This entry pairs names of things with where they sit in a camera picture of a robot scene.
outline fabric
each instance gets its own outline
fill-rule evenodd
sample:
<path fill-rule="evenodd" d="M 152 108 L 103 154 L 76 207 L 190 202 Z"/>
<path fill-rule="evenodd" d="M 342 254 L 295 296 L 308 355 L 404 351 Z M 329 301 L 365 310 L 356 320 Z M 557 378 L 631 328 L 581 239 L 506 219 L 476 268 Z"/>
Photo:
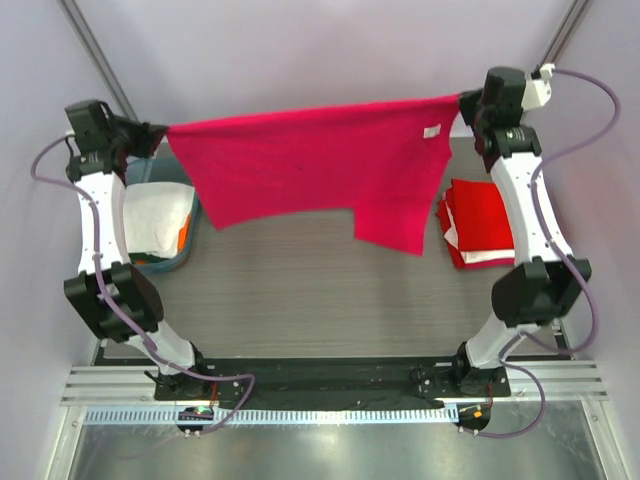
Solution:
<path fill-rule="evenodd" d="M 352 208 L 355 237 L 421 255 L 457 95 L 176 125 L 167 137 L 216 228 Z"/>
<path fill-rule="evenodd" d="M 458 216 L 465 212 L 462 220 Z M 453 180 L 438 202 L 437 216 L 447 248 L 457 268 L 482 268 L 513 265 L 515 252 L 506 211 L 496 186 L 492 183 Z M 506 223 L 506 232 L 502 228 Z M 489 238 L 482 237 L 489 232 Z M 481 245 L 485 250 L 463 250 L 460 245 Z"/>
<path fill-rule="evenodd" d="M 173 258 L 189 222 L 195 191 L 173 182 L 136 183 L 125 190 L 124 229 L 130 253 Z"/>

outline gray floor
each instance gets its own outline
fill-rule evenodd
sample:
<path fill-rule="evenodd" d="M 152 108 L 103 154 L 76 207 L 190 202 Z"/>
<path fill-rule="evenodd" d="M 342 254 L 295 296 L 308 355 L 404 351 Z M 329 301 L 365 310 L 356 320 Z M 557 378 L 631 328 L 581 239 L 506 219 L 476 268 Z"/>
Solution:
<path fill-rule="evenodd" d="M 451 178 L 488 181 L 469 139 Z M 353 239 L 351 211 L 285 215 L 216 232 L 203 216 L 180 269 L 151 278 L 166 319 L 208 357 L 450 355 L 490 311 L 506 269 L 458 271 L 435 215 L 423 257 Z M 552 343 L 550 331 L 540 334 Z M 523 344 L 518 353 L 541 353 Z M 108 345 L 108 357 L 139 356 Z"/>
<path fill-rule="evenodd" d="M 496 404 L 488 430 L 530 423 L 535 402 Z M 511 440 L 451 424 L 224 428 L 200 440 L 174 426 L 82 429 L 73 480 L 604 480 L 580 402 L 550 403 L 540 426 Z M 134 460 L 120 460 L 123 455 Z"/>

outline white wall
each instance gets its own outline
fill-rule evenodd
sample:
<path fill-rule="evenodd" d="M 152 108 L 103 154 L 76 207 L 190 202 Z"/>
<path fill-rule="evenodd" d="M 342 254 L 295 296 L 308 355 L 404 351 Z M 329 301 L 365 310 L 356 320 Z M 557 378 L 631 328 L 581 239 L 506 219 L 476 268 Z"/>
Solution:
<path fill-rule="evenodd" d="M 138 115 L 180 123 L 477 88 L 533 68 L 571 0 L 78 4 Z"/>
<path fill-rule="evenodd" d="M 558 65 L 591 73 L 622 100 L 619 126 L 596 146 L 576 153 L 546 175 L 561 224 L 578 256 L 593 266 L 602 327 L 591 349 L 631 447 L 640 443 L 640 2 L 598 0 L 590 8 Z M 585 138 L 611 115 L 595 87 L 556 77 L 551 105 L 533 125 L 551 153 Z M 568 327 L 582 339 L 589 328 L 584 298 Z M 634 462 L 640 453 L 634 449 Z"/>
<path fill-rule="evenodd" d="M 57 429 L 69 368 L 94 341 L 67 305 L 80 214 L 73 194 L 35 185 L 31 159 L 68 128 L 64 107 L 109 100 L 53 0 L 0 2 L 0 478 L 38 478 Z M 64 145 L 45 171 L 64 175 Z"/>

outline white cloth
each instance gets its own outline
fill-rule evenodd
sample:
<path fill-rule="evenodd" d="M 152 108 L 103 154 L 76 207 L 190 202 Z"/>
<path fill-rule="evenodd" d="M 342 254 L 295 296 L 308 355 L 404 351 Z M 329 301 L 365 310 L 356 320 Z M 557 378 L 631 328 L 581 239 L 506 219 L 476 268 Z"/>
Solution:
<path fill-rule="evenodd" d="M 444 239 L 451 244 L 456 250 L 460 252 L 458 248 L 458 231 L 456 230 L 456 223 L 453 221 L 453 215 L 451 209 L 445 201 L 445 207 L 447 208 L 447 215 L 449 216 L 449 223 L 451 227 L 444 234 Z M 515 250 L 478 250 L 476 252 L 460 252 L 462 260 L 465 264 L 488 262 L 489 260 L 502 260 L 513 259 L 516 256 Z"/>
<path fill-rule="evenodd" d="M 124 231 L 130 253 L 161 258 L 178 254 L 180 229 L 193 206 L 195 190 L 173 182 L 136 183 L 124 198 Z"/>

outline folded red cloth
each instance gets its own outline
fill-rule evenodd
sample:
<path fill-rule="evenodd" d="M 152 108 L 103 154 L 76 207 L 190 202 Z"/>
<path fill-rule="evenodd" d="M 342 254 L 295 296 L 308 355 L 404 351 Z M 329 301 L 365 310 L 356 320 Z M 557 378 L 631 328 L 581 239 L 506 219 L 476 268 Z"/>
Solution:
<path fill-rule="evenodd" d="M 176 125 L 167 134 L 216 228 L 353 208 L 355 236 L 422 254 L 458 96 Z"/>
<path fill-rule="evenodd" d="M 451 221 L 449 219 L 449 214 L 447 213 L 447 203 L 444 200 L 440 200 L 438 202 L 438 211 L 436 213 L 436 216 L 440 220 L 440 228 L 442 229 L 442 233 L 446 233 L 451 228 Z M 447 244 L 447 249 L 449 250 L 449 255 L 451 256 L 453 265 L 459 269 L 488 268 L 501 265 L 513 265 L 513 258 L 500 258 L 475 263 L 465 263 L 460 251 L 449 242 L 445 241 L 445 243 Z"/>
<path fill-rule="evenodd" d="M 493 183 L 454 179 L 450 192 L 460 251 L 513 250 L 507 212 Z"/>

